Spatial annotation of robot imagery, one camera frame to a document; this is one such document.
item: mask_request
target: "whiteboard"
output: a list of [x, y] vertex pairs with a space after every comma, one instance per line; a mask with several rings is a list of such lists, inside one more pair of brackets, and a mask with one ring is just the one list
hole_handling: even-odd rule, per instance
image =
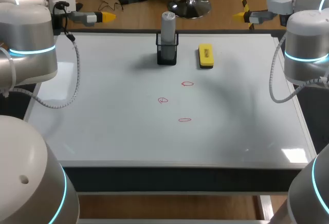
[[[316, 155], [297, 99], [274, 103], [268, 79], [278, 43], [268, 34], [181, 34], [176, 66], [156, 62], [154, 34], [76, 33], [81, 84], [75, 102], [31, 101], [26, 121], [63, 166], [303, 168]], [[210, 43], [214, 68], [200, 69]], [[76, 85], [76, 56], [56, 42], [57, 76], [38, 96], [52, 104]], [[293, 87], [280, 52], [277, 98]]]

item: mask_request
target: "yellow eraser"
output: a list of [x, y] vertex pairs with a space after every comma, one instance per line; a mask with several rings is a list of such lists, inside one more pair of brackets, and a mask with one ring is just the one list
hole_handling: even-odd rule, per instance
[[199, 45], [199, 57], [201, 68], [213, 68], [214, 56], [212, 53], [211, 44], [200, 44]]

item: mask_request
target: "black cable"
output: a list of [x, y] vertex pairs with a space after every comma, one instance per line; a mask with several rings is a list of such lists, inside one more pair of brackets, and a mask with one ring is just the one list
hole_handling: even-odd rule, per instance
[[123, 6], [120, 4], [120, 3], [117, 3], [117, 2], [115, 2], [114, 3], [114, 6], [113, 6], [113, 8], [109, 5], [109, 3], [107, 2], [107, 1], [105, 1], [105, 0], [100, 0], [102, 3], [99, 5], [99, 7], [98, 7], [98, 11], [102, 11], [104, 8], [106, 8], [106, 7], [109, 7], [109, 8], [111, 8], [113, 11], [115, 11], [115, 5], [119, 5], [119, 6], [121, 6], [121, 10], [123, 11]]

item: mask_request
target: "red marker drawing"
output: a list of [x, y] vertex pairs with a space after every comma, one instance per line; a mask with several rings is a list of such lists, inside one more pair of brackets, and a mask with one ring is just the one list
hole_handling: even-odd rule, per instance
[[192, 86], [192, 85], [194, 85], [194, 83], [192, 83], [192, 82], [182, 82], [181, 85], [182, 86]]
[[168, 102], [168, 99], [167, 98], [164, 98], [164, 97], [160, 97], [158, 99], [158, 102], [162, 104], [163, 102]]
[[181, 119], [179, 119], [178, 121], [179, 122], [188, 122], [188, 121], [191, 121], [192, 119], [190, 119], [190, 118], [181, 118]]

